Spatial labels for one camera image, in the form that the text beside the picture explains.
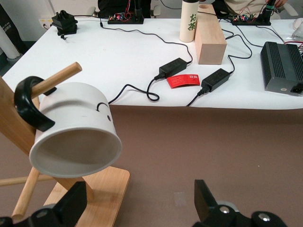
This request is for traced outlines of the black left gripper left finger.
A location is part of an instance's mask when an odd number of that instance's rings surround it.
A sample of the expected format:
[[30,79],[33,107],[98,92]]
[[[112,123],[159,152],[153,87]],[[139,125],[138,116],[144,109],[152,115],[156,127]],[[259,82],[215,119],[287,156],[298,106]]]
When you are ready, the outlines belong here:
[[47,205],[18,223],[1,217],[2,227],[74,227],[87,206],[85,182],[76,182],[54,205]]

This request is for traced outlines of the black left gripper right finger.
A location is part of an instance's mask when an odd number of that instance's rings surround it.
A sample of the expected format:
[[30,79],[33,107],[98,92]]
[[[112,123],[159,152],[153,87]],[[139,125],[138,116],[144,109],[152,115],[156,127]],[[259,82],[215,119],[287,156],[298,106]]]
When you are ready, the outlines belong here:
[[229,205],[218,204],[204,180],[195,180],[194,204],[200,221],[195,227],[285,227],[276,214],[255,211],[248,218]]

